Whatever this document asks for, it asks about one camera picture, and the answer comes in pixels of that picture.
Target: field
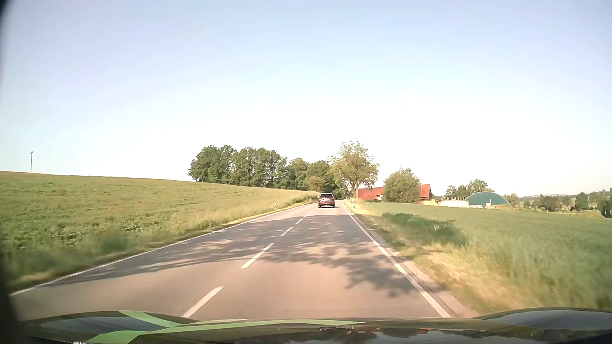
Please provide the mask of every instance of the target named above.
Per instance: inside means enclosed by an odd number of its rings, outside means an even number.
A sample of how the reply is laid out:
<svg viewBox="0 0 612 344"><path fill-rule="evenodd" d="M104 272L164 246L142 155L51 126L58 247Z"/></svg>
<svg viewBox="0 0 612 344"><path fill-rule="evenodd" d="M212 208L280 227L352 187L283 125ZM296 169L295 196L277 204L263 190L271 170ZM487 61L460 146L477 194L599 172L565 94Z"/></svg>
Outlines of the field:
<svg viewBox="0 0 612 344"><path fill-rule="evenodd" d="M612 220L401 203L356 212L482 313L612 308Z"/></svg>
<svg viewBox="0 0 612 344"><path fill-rule="evenodd" d="M314 193L0 172L0 243L14 288L210 231Z"/></svg>

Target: car hood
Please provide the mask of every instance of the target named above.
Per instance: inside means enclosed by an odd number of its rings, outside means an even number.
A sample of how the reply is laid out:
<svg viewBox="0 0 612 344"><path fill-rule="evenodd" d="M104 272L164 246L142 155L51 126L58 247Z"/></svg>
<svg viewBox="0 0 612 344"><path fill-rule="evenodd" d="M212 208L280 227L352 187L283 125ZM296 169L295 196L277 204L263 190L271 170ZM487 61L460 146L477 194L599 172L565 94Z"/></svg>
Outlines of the car hood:
<svg viewBox="0 0 612 344"><path fill-rule="evenodd" d="M561 343L610 335L612 312L529 308L477 318L198 321L140 311L76 313L24 321L29 336L86 343Z"/></svg>

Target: white edge line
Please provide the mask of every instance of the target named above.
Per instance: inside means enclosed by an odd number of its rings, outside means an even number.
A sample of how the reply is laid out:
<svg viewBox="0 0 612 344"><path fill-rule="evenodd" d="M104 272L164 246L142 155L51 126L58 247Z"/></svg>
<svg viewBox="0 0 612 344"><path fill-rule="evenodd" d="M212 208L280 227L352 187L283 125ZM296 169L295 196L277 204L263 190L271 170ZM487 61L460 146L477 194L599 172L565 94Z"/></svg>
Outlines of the white edge line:
<svg viewBox="0 0 612 344"><path fill-rule="evenodd" d="M370 238L370 240L374 243L374 245L376 245L376 247L378 247L378 249L382 252L382 254L385 255L387 259L389 259L389 261L395 266L395 268L402 275L404 275L404 277L410 282L410 284L412 284L412 286L419 292L419 294L421 294L421 296L423 296L425 300L429 302L429 304L433 307L433 309L435 309L438 312L438 314L440 314L440 316L444 318L450 318L450 314L448 314L444 310L444 308L442 308L442 306L440 306L440 304L431 295L429 295L429 293L425 289L423 289L423 287L416 280L414 280L414 278L412 278L412 276L410 276L398 262L396 262L393 256L391 256L391 254L387 252L387 250L385 250L384 247L381 246L381 244L379 244L376 240L374 240L374 238L370 235L370 233L368 233L367 230L361 227L359 222L357 222L357 220L353 218L353 215L351 215L351 213L344 206L344 204L342 205L342 207L344 208L346 213L351 217L351 220L353 220L353 222L365 233L365 235L368 238Z"/></svg>
<svg viewBox="0 0 612 344"><path fill-rule="evenodd" d="M188 311L186 311L185 314L183 314L183 317L184 318L189 318L190 316L192 316L205 303L207 303L210 299L212 299L213 296L215 296L219 291L221 291L221 289L223 289L222 285L220 285L220 286L214 288L213 290L209 291L208 294L206 294L204 297L202 297L198 301L198 303L196 303L195 305L193 305L193 307L191 307Z"/></svg>
<svg viewBox="0 0 612 344"><path fill-rule="evenodd" d="M248 262L244 263L244 265L242 265L240 268L241 269L246 269L249 265L253 264L253 262L261 257L262 254L264 254L265 251L267 251L270 247L272 247L272 245L274 245L274 243L270 243L268 246L264 247L263 250L259 251L259 253L257 253L256 255L253 256L253 258L249 259Z"/></svg>
<svg viewBox="0 0 612 344"><path fill-rule="evenodd" d="M279 235L279 236L284 236L285 234L287 234L288 231L290 231L293 227L289 227L288 230L284 231L283 234Z"/></svg>
<svg viewBox="0 0 612 344"><path fill-rule="evenodd" d="M96 269L100 269L101 267L109 266L109 265L112 265L112 264L115 264L115 263L119 263L119 262L124 261L124 260L128 260L128 259L130 259L130 258L135 258L135 257L141 256L141 255L145 255L145 254L147 254L147 253L155 252L155 251L157 251L157 250L161 250L161 249L165 249L165 248L170 247L170 246L174 246L174 245L177 245L177 244L181 244L181 243L183 243L183 242L185 242L185 241L189 241L189 240L198 239L199 237L207 236L208 234L212 234L212 233L219 233L219 232L222 232L222 231L225 231L225 230L228 230L228 229L234 228L234 227L236 227L236 226L243 225L243 224L245 224L245 223L249 223L249 222L251 222L251 221L255 221L255 220L259 220L259 219L263 219L264 217L268 217L268 216L272 216L272 215L280 214L280 213L282 213L282 212L286 212L286 211L294 210L294 209L301 208L301 207L305 207L305 206L309 206L309 205L312 205L312 204L314 204L314 203L308 203L308 204L304 204L304 205L301 205L301 206L298 206L298 207L294 207L294 208L285 209L285 210L282 210L282 211L279 211L279 212L273 212L273 213L268 214L268 215L264 215L264 216L256 217L256 218L254 218L254 219L250 219L249 221L245 221L245 222L237 223L237 224L235 224L235 225L232 225L232 226L229 226L229 227L226 227L226 228L222 228L222 229L220 229L220 230L218 230L218 231L213 231L213 232L210 232L210 233L204 233L204 234L202 234L202 235L198 235L198 236L190 237L190 238L188 238L188 239L181 240L181 241L177 241L177 242L174 242L174 243L172 243L172 244L168 244L168 245L166 245L166 246L157 247L156 249L152 249L152 250L148 250L148 251L145 251L145 252L137 253L137 254L135 254L135 255L132 255L132 256L127 256L127 257L124 257L124 258L121 258L121 259L118 259L118 260L114 260L114 261L111 261L111 262L109 262L109 263L105 263L105 264L102 264L102 265L98 265L98 266L90 267L89 269L82 270L82 271L78 271L78 272L74 272L74 273L69 274L69 275L64 275L64 276L58 277L58 278L56 278L56 279L54 279L54 280L47 281L47 282L45 282L45 283L41 283L41 284L37 284L37 285L33 285L33 286L31 286L31 287L29 287L29 288L26 288L26 289L22 289L22 290L14 291L14 292L12 292L12 293L10 294L10 296L19 295L19 294L21 294L21 293L25 293L26 291L30 291L30 290L33 290L33 289L35 289L35 288L39 288L39 287L41 287L41 286L45 286L45 285L49 285L49 284L53 284L53 283L55 283L55 282L59 282L59 281L61 281L61 280L67 279L67 278L69 278L69 277L74 277L74 276L76 276L76 275L84 274L85 272L89 272L89 271L93 271L93 270L96 270Z"/></svg>

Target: crop field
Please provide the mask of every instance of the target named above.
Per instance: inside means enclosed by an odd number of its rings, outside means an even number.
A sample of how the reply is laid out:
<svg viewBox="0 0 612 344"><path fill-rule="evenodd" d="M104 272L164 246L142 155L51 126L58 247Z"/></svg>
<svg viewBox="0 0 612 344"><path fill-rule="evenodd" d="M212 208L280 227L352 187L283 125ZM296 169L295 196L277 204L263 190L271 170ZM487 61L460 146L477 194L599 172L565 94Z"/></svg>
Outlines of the crop field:
<svg viewBox="0 0 612 344"><path fill-rule="evenodd" d="M401 203L356 206L392 245L481 312L612 308L612 219Z"/></svg>
<svg viewBox="0 0 612 344"><path fill-rule="evenodd" d="M14 288L310 201L313 192L161 179L0 172L0 243Z"/></svg>

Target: red car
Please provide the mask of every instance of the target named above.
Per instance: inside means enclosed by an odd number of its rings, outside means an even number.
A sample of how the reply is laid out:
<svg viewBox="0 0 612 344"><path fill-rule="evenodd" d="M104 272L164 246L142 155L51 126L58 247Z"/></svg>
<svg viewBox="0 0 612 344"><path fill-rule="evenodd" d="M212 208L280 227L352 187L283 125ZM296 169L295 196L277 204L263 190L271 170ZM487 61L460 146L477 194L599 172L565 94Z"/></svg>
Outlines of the red car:
<svg viewBox="0 0 612 344"><path fill-rule="evenodd" d="M321 196L319 196L319 208L323 206L332 206L332 208L335 208L336 200L334 195L331 193L322 193Z"/></svg>

